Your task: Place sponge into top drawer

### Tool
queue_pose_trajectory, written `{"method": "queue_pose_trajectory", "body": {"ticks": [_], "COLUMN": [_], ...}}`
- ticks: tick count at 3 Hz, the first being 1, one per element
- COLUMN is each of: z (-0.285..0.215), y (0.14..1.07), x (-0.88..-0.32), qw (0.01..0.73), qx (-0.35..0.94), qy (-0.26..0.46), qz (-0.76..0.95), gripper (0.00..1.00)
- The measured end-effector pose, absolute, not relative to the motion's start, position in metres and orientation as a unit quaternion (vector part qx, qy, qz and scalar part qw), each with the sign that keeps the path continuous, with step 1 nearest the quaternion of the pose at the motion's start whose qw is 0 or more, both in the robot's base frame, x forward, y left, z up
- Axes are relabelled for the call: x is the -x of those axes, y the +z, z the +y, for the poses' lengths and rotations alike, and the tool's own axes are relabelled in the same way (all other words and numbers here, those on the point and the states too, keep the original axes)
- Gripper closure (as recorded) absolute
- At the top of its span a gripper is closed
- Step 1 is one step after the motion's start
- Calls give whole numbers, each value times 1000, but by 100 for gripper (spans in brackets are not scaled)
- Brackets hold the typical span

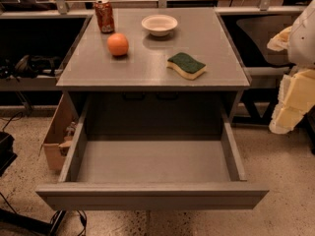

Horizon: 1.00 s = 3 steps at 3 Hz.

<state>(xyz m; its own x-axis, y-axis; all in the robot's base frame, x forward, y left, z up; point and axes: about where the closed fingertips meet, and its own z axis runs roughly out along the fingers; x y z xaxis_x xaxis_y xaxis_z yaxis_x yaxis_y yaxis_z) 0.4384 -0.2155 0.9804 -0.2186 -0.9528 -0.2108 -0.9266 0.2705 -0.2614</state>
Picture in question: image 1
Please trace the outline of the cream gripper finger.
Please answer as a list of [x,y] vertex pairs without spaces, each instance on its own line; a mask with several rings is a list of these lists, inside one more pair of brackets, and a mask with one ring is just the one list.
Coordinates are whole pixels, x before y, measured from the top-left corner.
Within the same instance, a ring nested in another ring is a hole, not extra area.
[[291,29],[292,27],[287,27],[272,37],[267,43],[267,48],[274,51],[287,50]]
[[278,104],[269,129],[274,134],[287,134],[315,106],[315,70],[298,69],[284,75],[280,83]]

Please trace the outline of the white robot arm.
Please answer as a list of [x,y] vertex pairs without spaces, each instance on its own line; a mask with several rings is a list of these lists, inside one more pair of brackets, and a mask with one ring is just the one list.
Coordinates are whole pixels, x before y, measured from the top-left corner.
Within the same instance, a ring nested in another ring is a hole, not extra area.
[[315,0],[300,14],[291,27],[283,29],[267,44],[271,50],[287,50],[293,64],[281,80],[278,100],[269,129],[286,134],[294,129],[315,106]]

